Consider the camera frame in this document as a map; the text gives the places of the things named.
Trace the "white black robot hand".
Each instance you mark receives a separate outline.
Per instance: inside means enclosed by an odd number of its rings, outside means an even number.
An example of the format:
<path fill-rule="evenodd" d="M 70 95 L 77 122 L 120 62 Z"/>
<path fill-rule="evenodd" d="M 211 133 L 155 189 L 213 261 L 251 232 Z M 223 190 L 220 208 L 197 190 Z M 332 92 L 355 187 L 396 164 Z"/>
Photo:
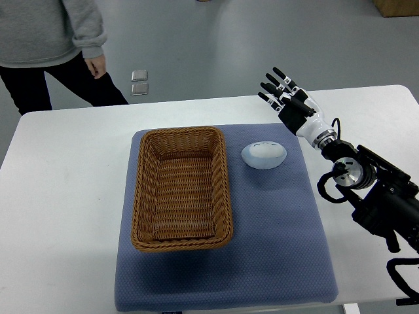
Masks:
<path fill-rule="evenodd" d="M 324 121 L 323 111 L 311 95 L 299 89 L 295 81 L 277 67 L 272 70 L 282 81 L 267 73 L 268 82 L 262 82 L 261 87 L 276 100 L 262 92 L 258 96 L 279 112 L 278 117 L 286 128 L 297 137 L 306 139 L 316 150 L 322 150 L 328 143 L 335 141 L 337 132 Z"/>

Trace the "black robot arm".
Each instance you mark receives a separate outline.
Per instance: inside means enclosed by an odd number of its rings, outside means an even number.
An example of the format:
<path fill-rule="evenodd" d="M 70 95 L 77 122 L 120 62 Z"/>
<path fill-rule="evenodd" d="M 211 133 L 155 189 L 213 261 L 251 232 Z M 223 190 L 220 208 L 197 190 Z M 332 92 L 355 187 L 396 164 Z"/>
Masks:
<path fill-rule="evenodd" d="M 418 303 L 418 104 L 404 86 L 308 92 L 274 69 L 259 96 L 299 138 L 340 303 Z"/>

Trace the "person's bare hand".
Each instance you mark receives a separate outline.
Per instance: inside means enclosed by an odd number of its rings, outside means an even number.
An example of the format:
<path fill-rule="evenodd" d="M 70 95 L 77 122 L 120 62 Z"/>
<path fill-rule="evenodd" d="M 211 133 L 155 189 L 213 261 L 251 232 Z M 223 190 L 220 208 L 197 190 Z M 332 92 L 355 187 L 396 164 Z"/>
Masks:
<path fill-rule="evenodd" d="M 95 79 L 100 79 L 104 74 L 107 73 L 105 55 L 102 54 L 95 58 L 84 60 L 89 71 Z"/>

